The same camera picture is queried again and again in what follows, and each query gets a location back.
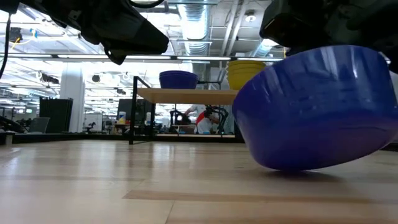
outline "white pillar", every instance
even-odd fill
[[[64,63],[61,78],[61,99],[73,99],[69,131],[82,132],[85,112],[85,79],[81,63]]]

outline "white shirt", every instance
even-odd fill
[[[197,127],[195,128],[195,133],[203,134],[203,133],[210,133],[210,129],[213,127],[213,123],[210,119],[205,118],[205,105],[192,105],[189,109],[190,111],[197,112]],[[214,118],[218,118],[218,114],[213,113],[211,114]]]

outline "yellow bowl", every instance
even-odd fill
[[[232,72],[228,70],[228,76],[231,76],[231,75],[235,76],[235,74],[242,74],[242,73],[255,75],[255,74],[260,73],[261,71],[262,71],[262,68],[240,68],[240,69],[232,70]]]
[[[263,65],[265,66],[264,62],[258,62],[255,60],[236,60],[228,63],[229,67],[235,66],[235,65],[244,65],[244,64],[256,64],[256,65]]]
[[[240,69],[252,69],[252,68],[262,70],[265,68],[265,65],[258,65],[258,64],[245,64],[244,66],[243,65],[235,65],[232,67],[228,67],[227,70],[229,73],[232,73],[232,72],[235,72]]]
[[[240,90],[256,73],[234,73],[232,76],[226,77],[229,88],[232,90]]]

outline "cable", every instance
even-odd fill
[[[31,38],[30,40],[26,41],[26,42],[23,42],[23,43],[18,43],[18,41],[21,40],[21,38],[18,37],[18,39],[17,39],[17,40],[15,41],[15,43],[12,45],[11,49],[14,49],[14,47],[15,47],[16,45],[24,45],[24,44],[29,43],[30,41],[32,41],[32,40],[35,38],[35,34],[36,34],[36,31],[33,30],[33,31],[32,31],[32,38]]]
[[[11,29],[11,13],[8,14],[8,21],[6,26],[6,39],[4,41],[4,59],[2,61],[1,69],[0,69],[0,78],[4,73],[4,69],[6,69],[7,59],[8,59],[8,46],[10,39],[10,29]]]
[[[128,0],[128,1],[129,1],[129,3],[132,6],[138,7],[138,8],[141,8],[141,9],[150,9],[150,8],[156,7],[156,6],[158,6],[158,5],[160,5],[160,4],[162,4],[164,2],[164,0],[157,0],[157,1],[149,3],[149,4],[139,4],[139,3],[136,3],[136,2],[131,1],[131,0]]]

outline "stacked blue bowls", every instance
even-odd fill
[[[366,156],[398,130],[385,59],[341,45],[302,52],[248,81],[233,114],[253,158],[277,170],[309,170]]]
[[[195,89],[198,76],[192,72],[165,71],[159,75],[160,87],[171,89]]]

